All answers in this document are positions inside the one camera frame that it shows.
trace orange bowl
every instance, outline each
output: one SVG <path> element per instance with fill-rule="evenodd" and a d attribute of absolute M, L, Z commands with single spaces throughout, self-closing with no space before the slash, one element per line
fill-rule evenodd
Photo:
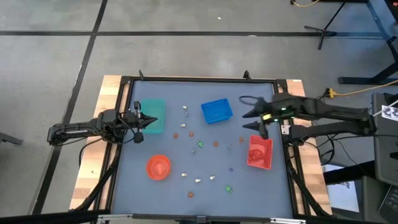
<path fill-rule="evenodd" d="M 171 162 L 165 155 L 154 155 L 147 163 L 147 174 L 153 180 L 163 180 L 171 170 Z"/>

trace red container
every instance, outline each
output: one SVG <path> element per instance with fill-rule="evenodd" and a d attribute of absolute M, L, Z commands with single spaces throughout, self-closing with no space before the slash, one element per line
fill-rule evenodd
<path fill-rule="evenodd" d="M 262 169 L 271 169 L 272 140 L 260 136 L 250 136 L 248 165 Z"/>

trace gray floor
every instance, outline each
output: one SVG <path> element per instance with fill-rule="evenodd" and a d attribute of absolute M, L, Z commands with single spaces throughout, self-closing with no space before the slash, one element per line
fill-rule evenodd
<path fill-rule="evenodd" d="M 384 2 L 372 3 L 387 32 L 395 34 Z M 90 31 L 100 4 L 100 0 L 0 0 L 0 30 Z M 109 0 L 100 30 L 306 32 L 304 25 L 323 27 L 339 5 L 321 2 L 298 8 L 288 0 Z M 347 4 L 330 29 L 378 31 L 364 4 Z M 0 36 L 0 131 L 25 139 L 22 146 L 0 145 L 2 217 L 29 213 L 49 156 L 47 130 L 62 118 L 87 43 L 88 37 Z M 241 77 L 249 70 L 254 78 L 302 79 L 307 96 L 319 96 L 326 87 L 341 93 L 364 88 L 339 85 L 336 78 L 371 77 L 393 62 L 381 39 L 327 39 L 321 51 L 317 44 L 317 38 L 304 37 L 97 37 L 72 122 L 92 117 L 103 75 L 136 75 L 141 69 L 145 75 Z M 376 91 L 395 93 L 397 87 Z M 371 93 L 328 102 L 370 107 Z M 356 162 L 373 159 L 372 139 L 342 143 Z M 44 212 L 68 209 L 82 145 L 63 147 Z M 352 164 L 339 145 L 335 162 Z"/>

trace gray tabletop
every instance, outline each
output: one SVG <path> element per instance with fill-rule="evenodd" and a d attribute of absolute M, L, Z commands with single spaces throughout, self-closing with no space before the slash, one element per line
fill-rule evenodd
<path fill-rule="evenodd" d="M 373 113 L 381 110 L 381 106 L 388 106 L 381 93 L 372 94 Z M 383 118 L 381 114 L 374 117 L 376 123 L 376 134 L 398 134 L 398 121 Z M 397 152 L 397 138 L 375 137 L 374 138 L 374 160 L 376 177 L 380 181 L 398 186 L 398 160 L 392 159 L 390 153 Z"/>
<path fill-rule="evenodd" d="M 263 96 L 270 101 L 272 85 L 134 82 L 132 101 L 165 100 L 165 128 L 162 134 L 146 134 L 140 144 L 123 146 L 112 212 L 292 218 L 279 127 L 275 123 L 268 128 L 273 139 L 272 169 L 248 166 L 249 138 L 258 133 L 242 128 L 256 119 L 242 118 L 251 106 L 239 102 L 241 95 Z M 222 98 L 229 100 L 233 117 L 206 124 L 200 105 Z M 188 117 L 184 116 L 183 105 L 188 106 Z M 193 138 L 189 137 L 190 131 L 194 132 Z M 178 133 L 178 139 L 173 138 L 174 133 Z M 203 141 L 203 148 L 197 146 L 198 139 Z M 213 146 L 214 141 L 219 142 L 218 147 Z M 146 174 L 146 163 L 156 154 L 171 160 L 171 173 L 165 180 L 155 181 Z M 215 180 L 210 180 L 211 175 L 215 175 Z M 227 184 L 232 193 L 225 191 Z M 189 192 L 194 193 L 193 198 L 188 198 Z"/>

